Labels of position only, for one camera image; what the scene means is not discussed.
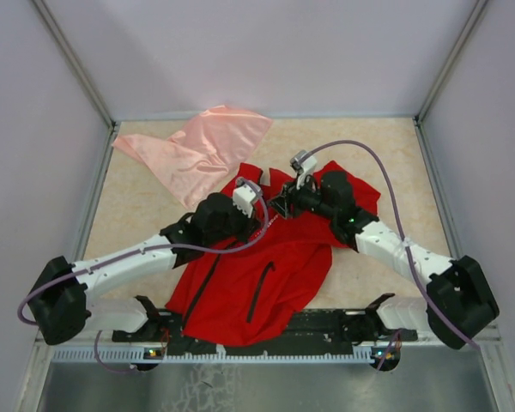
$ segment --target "metal corner post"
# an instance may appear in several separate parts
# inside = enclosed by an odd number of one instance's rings
[[[107,139],[103,140],[99,166],[95,168],[94,177],[91,182],[91,189],[88,200],[82,212],[80,228],[76,234],[76,242],[70,255],[75,260],[80,260],[86,251],[86,245],[94,222],[95,213],[100,200],[100,194],[105,182],[106,172],[112,156],[112,141],[118,134],[118,125],[112,125],[109,129]],[[52,362],[55,348],[47,346],[38,336],[33,346],[33,352],[29,361],[19,399],[17,401],[17,412],[36,412],[39,407],[39,400],[44,390],[44,383],[48,368]]]
[[[450,74],[452,73],[452,70],[456,65],[459,57],[462,55],[464,47],[469,42],[471,35],[475,32],[475,29],[477,28],[479,22],[484,16],[487,10],[487,5],[488,0],[476,1],[475,7],[471,11],[470,17],[465,22],[465,26],[463,26],[462,32],[458,36],[456,43],[452,47],[452,50],[445,61],[445,64],[443,64],[443,67],[440,70],[440,73],[437,75],[437,78],[433,83],[433,86],[429,90],[429,93],[427,94],[425,101],[421,105],[420,111],[416,115],[415,119],[418,125],[421,125],[423,123],[423,121],[429,114],[429,111],[431,110],[433,103],[437,100],[437,97],[439,96],[442,88],[450,78]]]
[[[429,177],[429,183],[433,189],[433,196],[435,203],[437,203],[437,210],[439,211],[440,222],[445,231],[446,243],[448,244],[448,250],[454,257],[461,257],[462,246],[457,236],[456,224],[452,217],[450,206],[446,200],[445,190],[441,178],[439,176],[439,169],[435,163],[433,151],[427,139],[427,135],[423,130],[422,123],[419,122],[417,116],[414,118],[415,133],[418,137],[418,143],[420,144],[421,155],[426,165],[427,176]]]
[[[58,25],[50,8],[44,0],[29,0],[29,2],[34,6],[35,12],[63,55],[73,76],[76,77],[76,80],[80,83],[84,94],[88,97],[94,109],[100,114],[107,127],[112,128],[114,126],[114,120],[112,119],[111,113],[109,113],[103,97],[100,95],[90,75],[84,69],[80,58],[76,55],[74,49],[65,37],[63,30]]]

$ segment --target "marble surface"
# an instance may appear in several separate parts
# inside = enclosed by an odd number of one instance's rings
[[[142,133],[168,137],[184,121],[122,123],[120,134]],[[445,235],[419,143],[410,118],[277,119],[249,160],[262,169],[291,173],[290,158],[337,139],[353,139],[376,151],[390,174],[404,229],[424,247],[447,254]],[[319,166],[335,160],[353,175],[382,193],[379,216],[391,227],[395,219],[382,174],[361,148],[340,146],[317,154]],[[134,245],[176,221],[185,208],[143,165],[115,150],[106,175],[92,227],[86,258],[96,258]],[[111,292],[109,296],[147,295],[157,306],[169,299],[183,268],[146,277]],[[308,307],[363,307],[386,292],[416,296],[414,284],[371,258],[349,250],[334,250],[334,262]]]

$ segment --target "red garment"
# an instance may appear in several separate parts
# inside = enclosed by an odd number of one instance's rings
[[[320,182],[333,170],[343,169],[331,161],[315,178]],[[243,163],[237,177],[259,183],[261,175],[259,168]],[[379,193],[347,176],[357,204],[376,214]],[[270,186],[261,185],[265,199],[290,179],[270,169]],[[234,180],[222,193],[233,194]],[[315,296],[332,264],[331,246],[346,246],[336,240],[325,218],[304,212],[284,220],[273,209],[269,212],[269,229],[253,247],[222,256],[207,253],[187,266],[166,305],[184,315],[185,335],[226,346],[250,345],[280,335],[292,315]],[[226,247],[233,247],[233,239],[218,245]]]

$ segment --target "pink cloth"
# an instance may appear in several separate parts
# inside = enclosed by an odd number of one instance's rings
[[[112,146],[147,165],[192,209],[250,157],[272,123],[255,112],[218,106],[198,114],[166,140],[123,135]]]

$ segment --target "zipper pocket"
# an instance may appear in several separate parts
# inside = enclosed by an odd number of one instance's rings
[[[251,322],[251,319],[254,316],[254,311],[256,309],[256,304],[258,303],[261,288],[264,285],[265,277],[267,276],[267,273],[270,270],[276,270],[275,263],[272,261],[265,266],[264,271],[261,273],[261,276],[259,277],[259,281],[257,281],[256,291],[254,292],[253,298],[251,298],[250,310],[248,311],[248,316],[246,317],[246,322],[248,324]]]
[[[238,244],[238,240],[235,240],[233,243],[230,243],[225,247],[225,249],[231,249],[232,247],[235,247]],[[217,254],[215,256],[214,262],[212,263],[212,266],[209,268],[208,274],[204,278],[203,282],[201,283],[200,287],[198,288],[197,292],[193,296],[191,303],[189,304],[189,307],[187,308],[187,311],[185,312],[185,315],[182,317],[182,323],[181,323],[181,329],[185,329],[187,322],[189,321],[189,318],[191,317],[192,312],[195,310],[195,307],[197,306],[198,301],[200,300],[201,296],[204,293],[204,289],[208,286],[208,283],[212,276],[215,273],[215,268],[217,267],[217,264],[220,262],[220,259],[223,255]]]

